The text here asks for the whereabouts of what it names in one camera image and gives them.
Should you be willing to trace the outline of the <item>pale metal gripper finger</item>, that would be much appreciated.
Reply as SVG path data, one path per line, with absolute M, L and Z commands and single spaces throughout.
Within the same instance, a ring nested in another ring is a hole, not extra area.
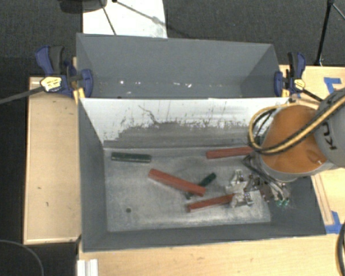
M 238 208 L 241 206 L 252 207 L 254 205 L 254 201 L 252 200 L 250 193 L 233 193 L 233 197 L 229 205 L 232 208 Z
M 235 170 L 229 184 L 225 187 L 227 194 L 242 193 L 246 188 L 248 180 L 244 178 L 242 170 Z

